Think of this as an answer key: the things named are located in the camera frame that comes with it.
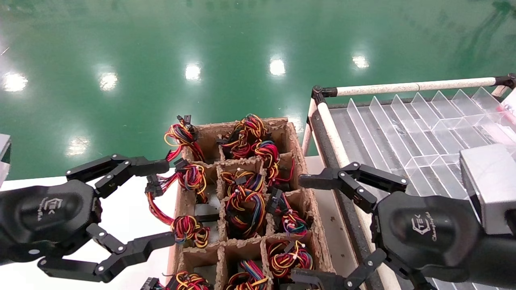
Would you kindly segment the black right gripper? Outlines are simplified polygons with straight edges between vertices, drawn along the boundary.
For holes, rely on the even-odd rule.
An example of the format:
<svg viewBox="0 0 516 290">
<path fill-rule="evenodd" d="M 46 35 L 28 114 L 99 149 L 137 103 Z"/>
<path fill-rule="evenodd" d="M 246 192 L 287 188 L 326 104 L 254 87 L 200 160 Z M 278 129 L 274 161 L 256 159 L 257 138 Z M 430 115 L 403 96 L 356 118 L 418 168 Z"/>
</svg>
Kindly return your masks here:
<svg viewBox="0 0 516 290">
<path fill-rule="evenodd" d="M 363 185 L 391 193 L 378 199 Z M 443 196 L 405 194 L 408 180 L 372 166 L 350 163 L 299 175 L 304 189 L 338 190 L 365 213 L 372 213 L 376 249 L 348 277 L 295 268 L 296 284 L 320 290 L 357 290 L 387 260 L 406 278 L 420 272 L 445 282 L 515 288 L 515 238 L 488 235 L 470 202 Z"/>
</svg>

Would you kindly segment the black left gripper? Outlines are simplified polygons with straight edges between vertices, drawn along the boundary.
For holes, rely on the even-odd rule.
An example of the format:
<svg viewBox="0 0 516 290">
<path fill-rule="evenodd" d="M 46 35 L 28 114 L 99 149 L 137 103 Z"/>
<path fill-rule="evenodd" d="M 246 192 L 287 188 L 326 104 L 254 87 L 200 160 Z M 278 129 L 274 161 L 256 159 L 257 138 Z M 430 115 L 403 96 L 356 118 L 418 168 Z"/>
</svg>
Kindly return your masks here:
<svg viewBox="0 0 516 290">
<path fill-rule="evenodd" d="M 0 195 L 1 264 L 26 263 L 41 257 L 38 268 L 47 276 L 89 282 L 111 282 L 125 268 L 145 263 L 154 250 L 175 244 L 171 232 L 123 244 L 98 226 L 107 198 L 133 176 L 166 173 L 165 159 L 113 154 L 66 172 L 66 183 L 29 186 Z M 95 189 L 86 184 L 100 178 Z M 71 255 L 92 238 L 110 256 L 100 263 L 53 258 Z"/>
</svg>

